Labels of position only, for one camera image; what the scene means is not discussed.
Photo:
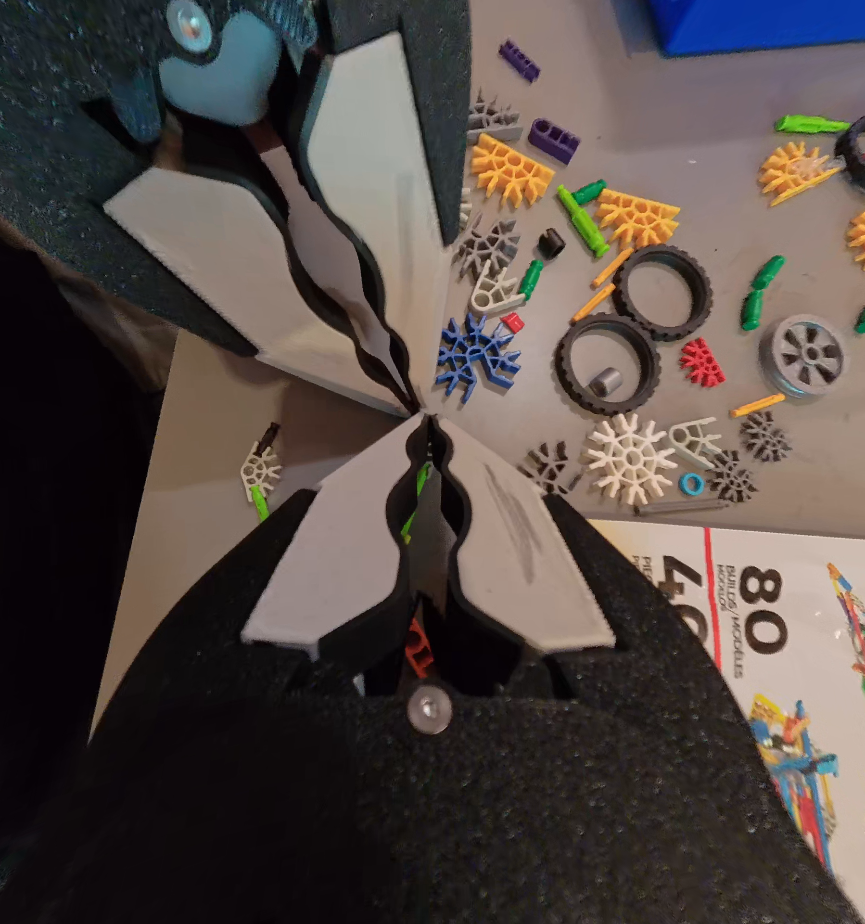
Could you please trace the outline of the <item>black toy tyre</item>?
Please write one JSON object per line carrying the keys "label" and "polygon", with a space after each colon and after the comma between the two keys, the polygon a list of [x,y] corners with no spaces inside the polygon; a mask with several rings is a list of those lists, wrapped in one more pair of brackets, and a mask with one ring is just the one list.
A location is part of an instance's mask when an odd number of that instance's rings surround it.
{"label": "black toy tyre", "polygon": [[[637,309],[629,290],[630,278],[639,266],[646,263],[655,263],[674,270],[687,285],[691,294],[691,305],[688,318],[683,323],[674,326],[657,324]],[[672,343],[683,340],[698,330],[711,315],[711,280],[703,267],[680,248],[655,245],[634,251],[617,267],[612,284],[611,300],[615,310],[638,324],[656,342]]]}
{"label": "black toy tyre", "polygon": [[[636,391],[630,398],[622,401],[595,396],[587,385],[579,381],[574,372],[574,344],[581,337],[602,332],[615,334],[626,341],[639,364],[640,376]],[[619,413],[630,413],[646,404],[653,397],[661,378],[661,358],[649,334],[635,321],[611,314],[589,315],[570,325],[558,342],[554,366],[560,386],[574,403],[590,413],[608,418]]]}

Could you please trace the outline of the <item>grey wheel hub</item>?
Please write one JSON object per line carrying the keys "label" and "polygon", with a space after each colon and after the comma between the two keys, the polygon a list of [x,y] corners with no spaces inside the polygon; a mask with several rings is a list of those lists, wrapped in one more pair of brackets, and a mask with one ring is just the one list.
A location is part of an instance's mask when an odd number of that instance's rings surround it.
{"label": "grey wheel hub", "polygon": [[775,321],[763,333],[759,351],[766,378],[785,396],[797,399],[830,394],[848,363],[842,335],[811,314]]}

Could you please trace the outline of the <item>chunky purple connector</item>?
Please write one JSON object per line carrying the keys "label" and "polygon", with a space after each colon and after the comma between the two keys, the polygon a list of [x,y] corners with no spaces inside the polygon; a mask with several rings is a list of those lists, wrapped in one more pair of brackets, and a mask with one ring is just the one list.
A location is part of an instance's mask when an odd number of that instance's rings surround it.
{"label": "chunky purple connector", "polygon": [[580,137],[550,119],[539,117],[532,121],[529,144],[564,166],[568,166],[580,145]]}

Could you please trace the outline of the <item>slim purple connector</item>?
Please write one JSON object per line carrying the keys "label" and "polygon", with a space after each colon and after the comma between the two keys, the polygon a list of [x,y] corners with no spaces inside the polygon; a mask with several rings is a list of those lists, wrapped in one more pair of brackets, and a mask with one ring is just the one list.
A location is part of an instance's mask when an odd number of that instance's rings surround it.
{"label": "slim purple connector", "polygon": [[541,75],[540,67],[511,39],[503,41],[499,46],[498,53],[517,73],[519,73],[519,76],[529,83],[533,83]]}

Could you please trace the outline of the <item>dark grey snowflake connector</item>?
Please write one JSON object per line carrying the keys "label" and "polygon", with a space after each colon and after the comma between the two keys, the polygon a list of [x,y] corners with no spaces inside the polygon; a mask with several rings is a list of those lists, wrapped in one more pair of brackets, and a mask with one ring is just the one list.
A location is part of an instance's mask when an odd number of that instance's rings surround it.
{"label": "dark grey snowflake connector", "polygon": [[483,228],[482,220],[483,214],[475,217],[452,259],[458,264],[459,279],[470,275],[478,280],[482,274],[495,278],[518,253],[520,236],[515,233],[516,219],[497,220],[489,229]]}
{"label": "dark grey snowflake connector", "polygon": [[736,449],[721,452],[714,457],[709,484],[719,500],[734,504],[750,501],[759,490],[752,472]]}
{"label": "dark grey snowflake connector", "polygon": [[762,463],[779,463],[792,453],[785,431],[776,424],[771,410],[748,414],[739,434],[745,451]]}

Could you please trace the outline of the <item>building set instruction booklet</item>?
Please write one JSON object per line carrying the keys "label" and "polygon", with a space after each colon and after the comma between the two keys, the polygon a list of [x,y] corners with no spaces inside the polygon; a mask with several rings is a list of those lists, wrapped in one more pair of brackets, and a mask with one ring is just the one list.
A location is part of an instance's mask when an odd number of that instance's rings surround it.
{"label": "building set instruction booklet", "polygon": [[703,643],[798,832],[865,919],[865,539],[591,523]]}

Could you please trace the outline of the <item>grey fan connector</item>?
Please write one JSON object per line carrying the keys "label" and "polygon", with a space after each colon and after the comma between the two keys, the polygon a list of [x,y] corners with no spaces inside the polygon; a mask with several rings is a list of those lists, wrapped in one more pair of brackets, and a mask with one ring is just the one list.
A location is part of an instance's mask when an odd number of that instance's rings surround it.
{"label": "grey fan connector", "polygon": [[500,105],[496,97],[486,101],[483,90],[478,89],[477,98],[470,105],[467,119],[467,145],[478,144],[482,133],[508,143],[519,140],[522,125],[520,113],[512,104]]}

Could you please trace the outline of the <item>light green toy rod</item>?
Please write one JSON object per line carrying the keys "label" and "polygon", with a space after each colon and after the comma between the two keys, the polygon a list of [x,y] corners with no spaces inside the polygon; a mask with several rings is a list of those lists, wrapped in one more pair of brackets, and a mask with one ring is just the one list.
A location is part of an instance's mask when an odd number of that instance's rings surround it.
{"label": "light green toy rod", "polygon": [[786,134],[839,135],[849,131],[851,124],[819,115],[790,114],[778,118],[773,129]]}
{"label": "light green toy rod", "polygon": [[609,251],[610,245],[588,212],[577,203],[574,194],[563,184],[559,184],[556,197],[564,206],[570,223],[577,230],[577,234],[583,239],[593,256],[596,259],[603,257]]}

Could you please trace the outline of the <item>white snowflake connector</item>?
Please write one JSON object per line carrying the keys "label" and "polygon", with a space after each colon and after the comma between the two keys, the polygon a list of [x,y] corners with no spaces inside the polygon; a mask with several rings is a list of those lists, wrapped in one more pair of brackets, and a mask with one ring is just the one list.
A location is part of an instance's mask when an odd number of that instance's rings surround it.
{"label": "white snowflake connector", "polygon": [[588,435],[581,456],[596,473],[595,486],[608,497],[643,506],[673,486],[667,472],[677,468],[673,448],[662,448],[665,433],[654,421],[641,423],[636,412],[619,413]]}

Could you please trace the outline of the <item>blue plastic box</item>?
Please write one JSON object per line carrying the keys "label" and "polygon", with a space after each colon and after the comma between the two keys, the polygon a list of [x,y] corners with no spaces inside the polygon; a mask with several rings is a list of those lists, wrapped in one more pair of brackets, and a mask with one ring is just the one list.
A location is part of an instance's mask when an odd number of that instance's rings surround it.
{"label": "blue plastic box", "polygon": [[865,41],[865,1],[649,1],[669,56]]}

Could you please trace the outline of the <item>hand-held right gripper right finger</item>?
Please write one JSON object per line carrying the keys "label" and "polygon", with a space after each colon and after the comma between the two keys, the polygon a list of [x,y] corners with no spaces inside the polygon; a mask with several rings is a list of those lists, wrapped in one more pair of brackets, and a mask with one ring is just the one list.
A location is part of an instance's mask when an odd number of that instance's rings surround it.
{"label": "hand-held right gripper right finger", "polygon": [[549,508],[549,497],[445,418],[431,419],[440,510],[454,539],[433,625],[447,676],[510,676],[537,660],[612,651],[614,633]]}

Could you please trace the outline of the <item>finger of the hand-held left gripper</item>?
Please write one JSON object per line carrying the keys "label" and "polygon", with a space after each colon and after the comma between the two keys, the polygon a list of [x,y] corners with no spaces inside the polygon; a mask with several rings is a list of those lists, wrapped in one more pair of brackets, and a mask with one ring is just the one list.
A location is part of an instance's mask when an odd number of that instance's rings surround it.
{"label": "finger of the hand-held left gripper", "polygon": [[450,251],[399,32],[323,58],[300,131],[312,194],[363,257],[414,403],[433,386]]}
{"label": "finger of the hand-held left gripper", "polygon": [[345,309],[287,249],[282,215],[243,185],[152,167],[105,213],[241,334],[256,358],[406,417],[410,398],[358,343]]}

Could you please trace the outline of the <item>red fan connector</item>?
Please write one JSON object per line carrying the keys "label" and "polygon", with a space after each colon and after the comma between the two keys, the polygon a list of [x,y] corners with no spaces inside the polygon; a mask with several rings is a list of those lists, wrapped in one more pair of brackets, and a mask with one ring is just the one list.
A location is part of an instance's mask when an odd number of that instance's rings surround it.
{"label": "red fan connector", "polygon": [[716,388],[726,382],[726,375],[706,340],[698,337],[682,346],[679,365],[693,385]]}

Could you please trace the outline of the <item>blue snowflake connector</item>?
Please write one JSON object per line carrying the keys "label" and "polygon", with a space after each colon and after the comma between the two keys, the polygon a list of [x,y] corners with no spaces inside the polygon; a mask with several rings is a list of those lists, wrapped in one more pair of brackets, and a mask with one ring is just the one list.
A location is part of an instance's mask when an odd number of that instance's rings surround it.
{"label": "blue snowflake connector", "polygon": [[451,318],[442,330],[434,384],[444,387],[446,397],[461,389],[462,405],[471,399],[480,377],[506,390],[521,369],[521,352],[512,346],[516,329],[506,318],[496,320],[491,330],[487,323],[485,317],[468,313],[462,322]]}

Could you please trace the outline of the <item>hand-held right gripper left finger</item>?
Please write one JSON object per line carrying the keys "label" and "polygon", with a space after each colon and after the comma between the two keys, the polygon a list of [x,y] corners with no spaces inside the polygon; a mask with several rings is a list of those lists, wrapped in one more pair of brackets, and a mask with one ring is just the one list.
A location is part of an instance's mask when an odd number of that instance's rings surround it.
{"label": "hand-held right gripper left finger", "polygon": [[402,650],[411,619],[404,525],[427,460],[419,413],[325,478],[242,629],[351,676]]}

